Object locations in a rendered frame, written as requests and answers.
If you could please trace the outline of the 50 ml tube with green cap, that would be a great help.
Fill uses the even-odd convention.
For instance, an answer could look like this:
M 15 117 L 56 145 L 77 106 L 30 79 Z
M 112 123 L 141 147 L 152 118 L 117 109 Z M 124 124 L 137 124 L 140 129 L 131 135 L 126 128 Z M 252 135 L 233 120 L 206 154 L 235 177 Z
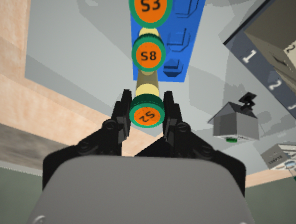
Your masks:
M 138 69 L 134 99 L 129 118 L 142 128 L 153 128 L 164 121 L 165 109 L 161 100 L 157 70 L 145 72 Z

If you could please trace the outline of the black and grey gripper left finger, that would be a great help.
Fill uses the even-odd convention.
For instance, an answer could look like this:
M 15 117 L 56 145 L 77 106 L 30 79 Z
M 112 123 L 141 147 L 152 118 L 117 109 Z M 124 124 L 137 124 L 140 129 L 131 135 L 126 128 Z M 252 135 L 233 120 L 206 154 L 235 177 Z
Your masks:
M 52 152 L 44 158 L 42 191 L 55 170 L 69 159 L 96 154 L 122 156 L 122 142 L 127 140 L 130 133 L 131 101 L 132 92 L 129 89 L 124 89 L 121 101 L 115 103 L 111 119 L 105 120 L 101 129 L 80 140 L 77 145 L 73 144 Z

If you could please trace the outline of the sample tube s3 with green cap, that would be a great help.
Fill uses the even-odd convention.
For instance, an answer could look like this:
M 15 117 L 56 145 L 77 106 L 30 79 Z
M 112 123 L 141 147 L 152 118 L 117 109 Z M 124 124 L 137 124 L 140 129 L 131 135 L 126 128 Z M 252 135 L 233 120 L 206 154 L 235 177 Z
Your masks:
M 133 19 L 142 27 L 154 29 L 169 17 L 173 0 L 129 0 Z

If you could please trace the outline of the blue tube rack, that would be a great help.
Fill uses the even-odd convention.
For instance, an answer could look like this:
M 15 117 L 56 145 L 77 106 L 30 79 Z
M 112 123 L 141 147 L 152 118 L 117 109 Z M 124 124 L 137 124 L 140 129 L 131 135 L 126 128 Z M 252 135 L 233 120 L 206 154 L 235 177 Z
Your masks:
M 205 1 L 206 0 L 173 0 L 173 10 L 171 10 L 168 19 L 161 26 L 156 28 L 160 33 L 166 49 L 165 61 L 163 65 L 157 69 L 159 81 L 184 82 Z M 136 23 L 131 15 L 132 47 L 134 41 L 138 38 L 141 28 L 142 27 Z

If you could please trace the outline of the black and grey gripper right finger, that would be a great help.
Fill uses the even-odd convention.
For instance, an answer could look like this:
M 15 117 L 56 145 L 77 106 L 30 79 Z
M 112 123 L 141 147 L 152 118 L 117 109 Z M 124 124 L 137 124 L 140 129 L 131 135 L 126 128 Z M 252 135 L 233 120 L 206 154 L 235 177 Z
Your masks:
M 209 143 L 191 132 L 190 125 L 182 120 L 179 104 L 174 103 L 172 91 L 164 92 L 163 103 L 163 138 L 170 144 L 169 158 L 201 159 L 222 165 L 232 174 L 245 198 L 245 165 L 230 155 L 214 150 Z

